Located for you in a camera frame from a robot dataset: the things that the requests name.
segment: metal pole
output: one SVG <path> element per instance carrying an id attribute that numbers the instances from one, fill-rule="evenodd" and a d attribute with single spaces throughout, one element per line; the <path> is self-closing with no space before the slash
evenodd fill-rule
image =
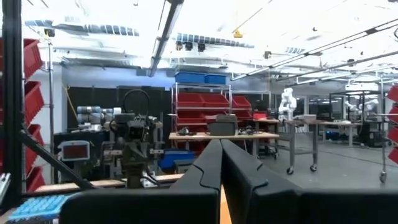
<path id="1" fill-rule="evenodd" d="M 23 47 L 21 0 L 3 0 L 3 111 L 4 169 L 11 174 L 11 182 L 4 199 L 4 210 L 19 206 L 22 198 L 22 144 L 19 131 L 24 114 L 22 108 Z"/>
<path id="2" fill-rule="evenodd" d="M 54 155 L 54 79 L 52 66 L 52 43 L 49 43 L 49 95 L 50 95 L 50 153 Z M 54 167 L 51 167 L 51 184 L 54 184 Z"/>

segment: yellow hanging object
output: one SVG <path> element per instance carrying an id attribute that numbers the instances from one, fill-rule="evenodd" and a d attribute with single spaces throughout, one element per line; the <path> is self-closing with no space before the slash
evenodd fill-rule
<path id="1" fill-rule="evenodd" d="M 234 33 L 234 38 L 242 38 L 242 37 L 243 35 L 238 30 L 236 30 Z"/>

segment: industrial robot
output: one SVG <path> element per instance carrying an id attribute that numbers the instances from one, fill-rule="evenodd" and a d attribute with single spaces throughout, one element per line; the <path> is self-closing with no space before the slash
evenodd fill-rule
<path id="1" fill-rule="evenodd" d="M 377 99 L 369 100 L 368 102 L 365 102 L 364 108 L 362 108 L 362 104 L 359 104 L 359 106 L 352 105 L 348 101 L 344 102 L 344 105 L 352 112 L 354 112 L 356 115 L 362 115 L 362 111 L 365 112 L 366 114 L 364 115 L 369 115 L 369 113 L 379 104 L 379 101 Z"/>
<path id="2" fill-rule="evenodd" d="M 286 88 L 282 93 L 282 101 L 279 105 L 279 117 L 280 121 L 283 120 L 292 120 L 293 119 L 293 112 L 297 107 L 297 100 L 293 97 L 293 89 Z"/>
<path id="3" fill-rule="evenodd" d="M 155 144 L 153 133 L 159 128 L 160 122 L 157 118 L 126 111 L 126 97 L 133 92 L 141 92 L 147 98 L 146 92 L 142 90 L 131 90 L 126 93 L 123 100 L 123 112 L 114 116 L 114 121 L 109 125 L 115 134 L 116 142 L 114 148 L 122 150 L 121 165 L 126 172 L 126 187 L 139 189 L 145 187 L 146 182 L 157 185 L 153 173 L 149 170 L 150 148 Z"/>

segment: screen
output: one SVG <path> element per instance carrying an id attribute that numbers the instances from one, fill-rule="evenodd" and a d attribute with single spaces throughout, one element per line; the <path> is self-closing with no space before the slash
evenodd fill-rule
<path id="1" fill-rule="evenodd" d="M 63 159 L 80 159 L 88 157 L 88 151 L 86 145 L 64 146 L 62 152 L 63 152 Z"/>

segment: black partition wall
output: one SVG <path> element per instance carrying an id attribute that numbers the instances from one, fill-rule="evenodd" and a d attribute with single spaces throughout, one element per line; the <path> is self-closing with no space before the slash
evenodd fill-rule
<path id="1" fill-rule="evenodd" d="M 164 88 L 150 86 L 119 86 L 117 88 L 91 88 L 70 87 L 68 89 L 68 128 L 77 127 L 76 116 L 72 110 L 71 103 L 76 109 L 78 106 L 100 106 L 102 108 L 122 107 L 124 95 L 133 89 L 144 90 L 149 98 L 149 115 L 163 121 L 163 139 L 161 141 L 168 144 L 168 136 L 171 130 L 171 94 Z M 134 92 L 126 98 L 126 109 L 136 113 L 146 112 L 146 100 L 142 93 Z"/>

